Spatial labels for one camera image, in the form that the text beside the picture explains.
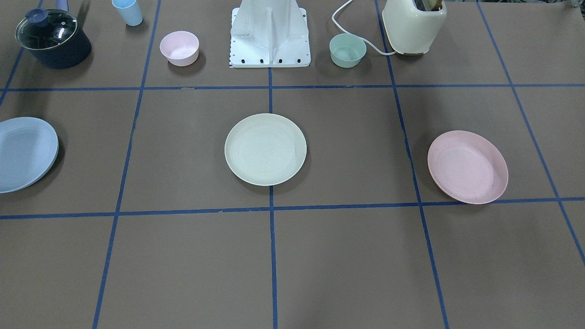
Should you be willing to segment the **pink plate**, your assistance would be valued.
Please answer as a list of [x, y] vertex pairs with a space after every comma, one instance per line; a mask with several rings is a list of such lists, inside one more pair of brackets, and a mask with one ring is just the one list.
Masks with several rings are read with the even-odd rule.
[[487, 204], [504, 194], [509, 171], [501, 152], [468, 131], [439, 135], [427, 152], [430, 175], [441, 191], [467, 204]]

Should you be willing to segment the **blue plate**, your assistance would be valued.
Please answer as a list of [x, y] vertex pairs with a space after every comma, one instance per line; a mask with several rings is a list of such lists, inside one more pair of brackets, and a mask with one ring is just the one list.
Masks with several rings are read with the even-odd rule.
[[39, 118], [12, 118], [0, 123], [0, 191], [33, 185], [54, 164], [59, 150], [55, 129]]

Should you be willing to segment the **cream plate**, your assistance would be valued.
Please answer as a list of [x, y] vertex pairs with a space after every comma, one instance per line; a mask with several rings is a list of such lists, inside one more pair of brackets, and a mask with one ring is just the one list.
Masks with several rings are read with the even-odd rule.
[[290, 119], [277, 114], [255, 114], [236, 123], [225, 140], [228, 167], [242, 181], [274, 186], [288, 181], [302, 168], [307, 141]]

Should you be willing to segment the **green bowl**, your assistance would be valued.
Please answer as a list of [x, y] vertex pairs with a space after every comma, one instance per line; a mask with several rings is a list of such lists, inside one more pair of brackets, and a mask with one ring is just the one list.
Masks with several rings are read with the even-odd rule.
[[367, 46], [359, 36], [341, 33], [329, 42], [330, 58], [341, 68], [353, 68], [358, 65], [367, 52]]

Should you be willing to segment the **pink bowl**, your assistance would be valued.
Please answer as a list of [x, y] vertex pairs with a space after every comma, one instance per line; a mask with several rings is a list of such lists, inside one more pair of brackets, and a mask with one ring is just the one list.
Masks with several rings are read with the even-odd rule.
[[161, 40], [159, 49], [172, 65], [185, 67], [199, 58], [199, 39], [192, 32], [175, 31]]

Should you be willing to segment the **light blue cup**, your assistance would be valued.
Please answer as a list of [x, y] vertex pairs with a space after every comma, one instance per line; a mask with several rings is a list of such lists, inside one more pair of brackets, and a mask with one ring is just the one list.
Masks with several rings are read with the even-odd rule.
[[144, 20], [140, 4], [137, 0], [112, 0], [112, 5], [126, 25], [130, 27], [138, 26]]

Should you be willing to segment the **dark blue lidded saucepan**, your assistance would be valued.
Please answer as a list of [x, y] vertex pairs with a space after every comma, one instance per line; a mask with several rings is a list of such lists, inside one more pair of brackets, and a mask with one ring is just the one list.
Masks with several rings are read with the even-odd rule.
[[15, 39], [38, 62], [51, 69], [66, 69], [83, 62], [92, 45], [78, 18], [69, 11], [67, 0], [56, 8], [31, 9], [17, 25]]

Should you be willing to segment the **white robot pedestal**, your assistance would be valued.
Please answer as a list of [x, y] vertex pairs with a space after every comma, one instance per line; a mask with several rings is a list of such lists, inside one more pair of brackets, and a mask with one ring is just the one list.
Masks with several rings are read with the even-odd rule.
[[307, 11], [296, 0], [243, 0], [230, 17], [230, 67], [311, 64]]

